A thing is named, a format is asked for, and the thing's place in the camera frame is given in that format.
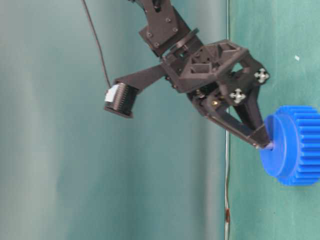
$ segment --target blue gear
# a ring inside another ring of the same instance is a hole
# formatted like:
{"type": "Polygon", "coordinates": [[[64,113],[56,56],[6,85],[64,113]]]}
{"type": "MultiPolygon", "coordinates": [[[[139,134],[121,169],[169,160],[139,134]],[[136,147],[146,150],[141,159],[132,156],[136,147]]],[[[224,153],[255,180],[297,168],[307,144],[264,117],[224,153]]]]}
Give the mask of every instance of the blue gear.
{"type": "Polygon", "coordinates": [[[320,178],[320,114],[310,106],[282,106],[265,119],[273,149],[261,149],[265,171],[287,186],[320,178]]]}

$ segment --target teal backdrop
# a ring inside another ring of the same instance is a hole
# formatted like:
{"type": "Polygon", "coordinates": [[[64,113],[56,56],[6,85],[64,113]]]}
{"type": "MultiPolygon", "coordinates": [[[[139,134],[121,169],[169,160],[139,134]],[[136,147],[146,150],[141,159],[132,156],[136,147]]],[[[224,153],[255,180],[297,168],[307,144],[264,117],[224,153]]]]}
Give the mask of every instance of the teal backdrop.
{"type": "MultiPolygon", "coordinates": [[[[204,43],[226,38],[225,0],[172,2],[204,43]]],[[[158,63],[138,6],[87,3],[111,79],[158,63]]],[[[165,80],[133,120],[105,112],[81,1],[0,5],[0,239],[223,239],[225,132],[165,80]]]]}
{"type": "MultiPolygon", "coordinates": [[[[320,103],[320,1],[230,0],[230,38],[250,49],[271,78],[261,88],[263,117],[282,105],[320,103]]],[[[268,176],[259,152],[230,143],[230,239],[317,240],[320,184],[287,187],[268,176]]]]}

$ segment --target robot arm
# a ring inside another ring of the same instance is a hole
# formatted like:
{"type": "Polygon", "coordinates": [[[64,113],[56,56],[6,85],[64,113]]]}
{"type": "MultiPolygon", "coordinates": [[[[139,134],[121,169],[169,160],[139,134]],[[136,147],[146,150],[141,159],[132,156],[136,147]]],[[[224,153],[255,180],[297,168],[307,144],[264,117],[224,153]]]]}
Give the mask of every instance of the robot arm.
{"type": "Polygon", "coordinates": [[[129,1],[144,10],[148,25],[140,35],[161,64],[117,78],[106,94],[105,110],[131,118],[136,96],[165,77],[201,115],[256,148],[265,148],[270,139],[257,98],[270,76],[262,64],[229,40],[204,45],[198,30],[190,30],[170,0],[129,1]],[[242,69],[234,72],[237,64],[242,69]],[[231,106],[240,121],[227,112],[231,106]]]}

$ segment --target gear teeth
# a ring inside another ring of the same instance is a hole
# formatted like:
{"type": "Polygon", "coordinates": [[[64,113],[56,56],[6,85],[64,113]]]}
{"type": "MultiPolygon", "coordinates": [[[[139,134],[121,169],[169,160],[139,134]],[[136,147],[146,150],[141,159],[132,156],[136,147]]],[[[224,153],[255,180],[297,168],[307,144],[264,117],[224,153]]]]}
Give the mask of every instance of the gear teeth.
{"type": "Polygon", "coordinates": [[[284,106],[277,113],[291,117],[299,140],[298,163],[286,185],[314,184],[320,178],[320,114],[310,106],[284,106]]]}

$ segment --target black cable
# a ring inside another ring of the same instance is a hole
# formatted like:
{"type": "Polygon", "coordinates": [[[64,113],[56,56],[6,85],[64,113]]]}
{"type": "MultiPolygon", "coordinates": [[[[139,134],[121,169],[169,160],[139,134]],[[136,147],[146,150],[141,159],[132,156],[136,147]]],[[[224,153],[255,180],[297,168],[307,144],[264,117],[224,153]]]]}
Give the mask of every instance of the black cable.
{"type": "Polygon", "coordinates": [[[106,81],[107,85],[109,86],[109,88],[111,88],[111,84],[110,84],[110,81],[109,81],[109,78],[108,78],[108,74],[107,74],[107,68],[106,68],[106,64],[105,64],[104,54],[103,54],[103,52],[102,52],[102,48],[101,48],[101,45],[100,45],[100,42],[99,42],[99,39],[98,39],[98,35],[97,35],[97,32],[96,32],[94,23],[92,22],[92,19],[91,19],[91,16],[90,16],[90,12],[89,12],[88,6],[87,6],[87,4],[86,4],[86,0],[82,0],[82,4],[83,4],[83,7],[84,7],[86,16],[87,16],[87,18],[88,18],[88,21],[89,21],[91,30],[92,30],[92,32],[93,32],[93,36],[94,36],[94,38],[95,38],[96,45],[97,45],[98,50],[99,50],[99,54],[100,54],[100,59],[101,59],[101,64],[102,64],[102,69],[103,69],[105,81],[106,81]]]}

